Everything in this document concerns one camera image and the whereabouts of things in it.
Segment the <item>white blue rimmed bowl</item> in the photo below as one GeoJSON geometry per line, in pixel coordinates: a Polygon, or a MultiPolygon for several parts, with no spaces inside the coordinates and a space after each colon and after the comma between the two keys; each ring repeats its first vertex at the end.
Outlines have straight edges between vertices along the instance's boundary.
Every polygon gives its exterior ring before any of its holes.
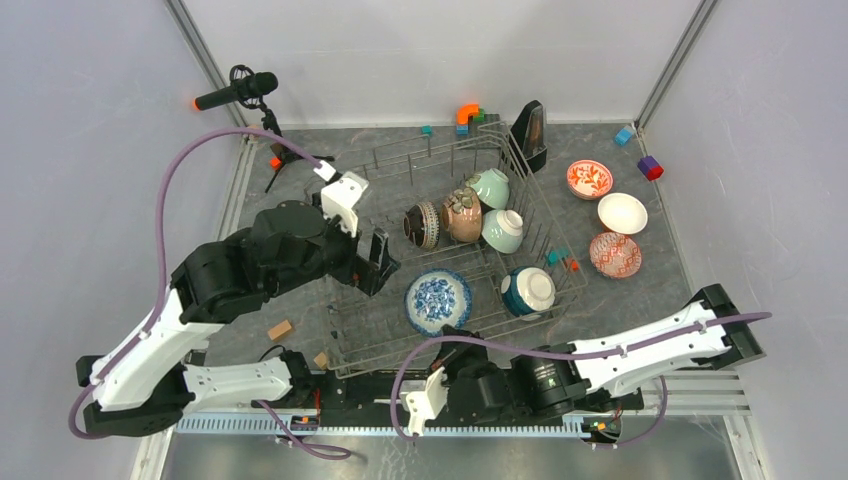
{"type": "Polygon", "coordinates": [[[463,327],[471,318],[473,293],[459,273],[434,268],[407,287],[403,306],[408,323],[421,335],[437,337],[444,326],[463,327]]]}

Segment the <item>dark brown banded bowl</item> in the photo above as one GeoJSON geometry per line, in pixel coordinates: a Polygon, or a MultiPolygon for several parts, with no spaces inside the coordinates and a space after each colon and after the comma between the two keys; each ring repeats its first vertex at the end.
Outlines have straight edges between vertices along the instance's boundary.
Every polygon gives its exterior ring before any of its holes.
{"type": "Polygon", "coordinates": [[[430,201],[415,204],[404,215],[405,237],[423,250],[434,250],[438,246],[440,227],[439,214],[430,201]]]}

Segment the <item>grey wire dish rack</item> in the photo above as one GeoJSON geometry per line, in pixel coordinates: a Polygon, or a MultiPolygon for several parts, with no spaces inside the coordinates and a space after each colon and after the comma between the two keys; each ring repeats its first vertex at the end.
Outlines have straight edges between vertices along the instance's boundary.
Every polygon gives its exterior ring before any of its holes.
{"type": "Polygon", "coordinates": [[[509,167],[510,137],[509,127],[496,121],[474,127],[468,136],[444,127],[436,128],[431,137],[410,128],[377,129],[355,135],[349,146],[338,150],[343,168],[370,182],[358,207],[361,252],[368,252],[374,229],[382,228],[389,234],[389,251],[400,268],[374,296],[325,280],[301,317],[314,333],[305,349],[308,360],[314,364],[313,358],[325,352],[328,371],[340,378],[397,367],[424,339],[407,321],[405,291],[417,276],[434,268],[453,270],[468,281],[473,305],[465,326],[496,341],[537,330],[563,316],[578,301],[586,277],[579,264],[576,272],[568,266],[574,249],[541,189],[540,176],[523,175],[509,167]],[[447,196],[467,187],[465,181],[475,172],[490,168],[507,175],[507,208],[524,221],[524,238],[513,254],[500,253],[481,238],[473,243],[457,242],[442,223],[447,196]],[[416,247],[403,230],[405,213],[425,201],[435,205],[441,224],[434,250],[416,247]],[[570,251],[568,263],[548,266],[547,253],[559,248],[570,251]],[[502,279],[524,266],[546,271],[556,288],[554,305],[532,321],[507,311],[499,291],[502,279]]]}

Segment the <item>blue white patterned bowl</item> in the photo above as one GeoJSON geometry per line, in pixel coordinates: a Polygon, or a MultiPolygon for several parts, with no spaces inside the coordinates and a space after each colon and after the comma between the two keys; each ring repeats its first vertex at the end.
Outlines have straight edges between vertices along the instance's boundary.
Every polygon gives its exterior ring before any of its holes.
{"type": "Polygon", "coordinates": [[[612,279],[631,277],[643,264],[639,245],[617,232],[596,235],[589,244],[589,259],[600,274],[612,279]]]}

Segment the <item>white bowl orange pattern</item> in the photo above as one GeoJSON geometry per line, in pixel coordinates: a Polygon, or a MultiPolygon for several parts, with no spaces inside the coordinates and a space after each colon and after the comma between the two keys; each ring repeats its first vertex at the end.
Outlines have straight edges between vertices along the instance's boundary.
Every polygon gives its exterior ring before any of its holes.
{"type": "Polygon", "coordinates": [[[578,198],[596,200],[608,194],[614,185],[611,171],[590,159],[572,163],[566,171],[569,190],[578,198]]]}

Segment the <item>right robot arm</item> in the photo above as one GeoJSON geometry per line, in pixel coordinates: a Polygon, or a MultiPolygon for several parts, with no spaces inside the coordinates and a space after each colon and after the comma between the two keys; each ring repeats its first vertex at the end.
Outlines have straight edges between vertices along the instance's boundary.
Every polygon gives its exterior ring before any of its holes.
{"type": "Polygon", "coordinates": [[[465,424],[531,424],[575,410],[642,406],[643,383],[676,370],[744,365],[765,352],[725,289],[698,290],[679,311],[603,338],[517,355],[506,368],[478,334],[451,330],[429,369],[441,371],[450,415],[465,424]]]}

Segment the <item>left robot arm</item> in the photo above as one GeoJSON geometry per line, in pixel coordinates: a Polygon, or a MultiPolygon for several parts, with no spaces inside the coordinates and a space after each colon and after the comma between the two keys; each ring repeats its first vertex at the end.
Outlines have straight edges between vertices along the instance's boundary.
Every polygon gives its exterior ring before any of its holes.
{"type": "Polygon", "coordinates": [[[314,381],[300,353],[225,367],[188,365],[185,356],[239,316],[323,277],[374,295],[399,268],[376,229],[371,252],[339,219],[288,200],[258,213],[249,228],[197,247],[172,273],[164,304],[113,352],[76,365],[84,390],[70,425],[83,438],[144,437],[186,414],[236,403],[306,405],[314,381]]]}

